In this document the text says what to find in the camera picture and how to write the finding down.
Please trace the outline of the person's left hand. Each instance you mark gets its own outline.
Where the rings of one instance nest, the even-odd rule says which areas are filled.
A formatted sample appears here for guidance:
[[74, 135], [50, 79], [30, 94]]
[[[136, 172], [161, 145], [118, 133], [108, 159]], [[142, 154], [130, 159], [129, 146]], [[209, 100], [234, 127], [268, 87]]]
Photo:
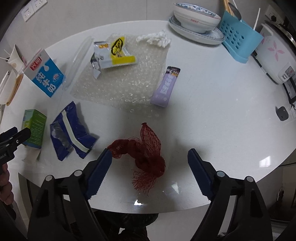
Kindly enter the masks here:
[[8, 164], [7, 163], [3, 164], [1, 169], [3, 172], [0, 175], [0, 186], [1, 186], [0, 199], [6, 205], [10, 205], [14, 201], [14, 194], [12, 192], [12, 184], [9, 180], [10, 173], [8, 171]]

